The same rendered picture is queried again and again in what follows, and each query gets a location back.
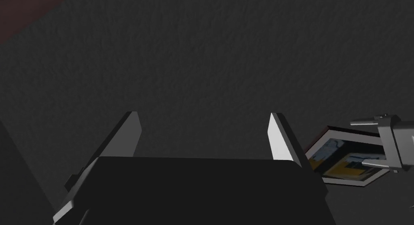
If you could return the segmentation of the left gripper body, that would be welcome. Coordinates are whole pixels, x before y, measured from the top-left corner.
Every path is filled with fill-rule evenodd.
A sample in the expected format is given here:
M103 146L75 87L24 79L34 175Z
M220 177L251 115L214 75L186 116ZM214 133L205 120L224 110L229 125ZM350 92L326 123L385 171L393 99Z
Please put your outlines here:
M376 115L389 170L409 171L414 166L414 121L401 121L397 115Z

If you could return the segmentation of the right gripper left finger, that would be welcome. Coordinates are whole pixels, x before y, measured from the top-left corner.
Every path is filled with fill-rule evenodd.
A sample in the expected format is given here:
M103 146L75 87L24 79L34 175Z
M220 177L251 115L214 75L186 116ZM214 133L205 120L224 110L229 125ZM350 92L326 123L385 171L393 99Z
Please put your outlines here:
M87 168L96 158L132 157L142 134L142 127L136 111L127 111L110 131L102 144L87 162Z

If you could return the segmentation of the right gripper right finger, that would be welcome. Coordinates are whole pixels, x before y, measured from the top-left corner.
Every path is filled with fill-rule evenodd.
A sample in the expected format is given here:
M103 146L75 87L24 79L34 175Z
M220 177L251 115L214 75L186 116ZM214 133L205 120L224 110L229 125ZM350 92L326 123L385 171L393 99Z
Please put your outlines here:
M271 113L268 139L273 160L289 160L306 167L306 155L282 113Z

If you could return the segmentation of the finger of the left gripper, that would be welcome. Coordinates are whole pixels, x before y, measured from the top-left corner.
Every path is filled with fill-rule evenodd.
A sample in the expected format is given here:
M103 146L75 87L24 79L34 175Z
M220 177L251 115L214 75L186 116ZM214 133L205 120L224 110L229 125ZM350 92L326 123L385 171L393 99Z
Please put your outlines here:
M378 120L375 119L358 119L350 122L351 126L364 126L364 125L378 125Z
M388 165L387 160L365 159L362 162L362 165L373 167L373 168L390 169L390 166Z

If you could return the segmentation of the framed blue and yellow picture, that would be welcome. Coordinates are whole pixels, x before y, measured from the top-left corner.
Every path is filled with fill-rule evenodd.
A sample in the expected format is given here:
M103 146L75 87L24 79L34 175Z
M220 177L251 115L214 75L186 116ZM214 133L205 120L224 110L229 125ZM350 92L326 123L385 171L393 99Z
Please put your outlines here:
M386 159L380 135L374 132L326 126L304 152L326 184L365 187L390 171L362 164Z

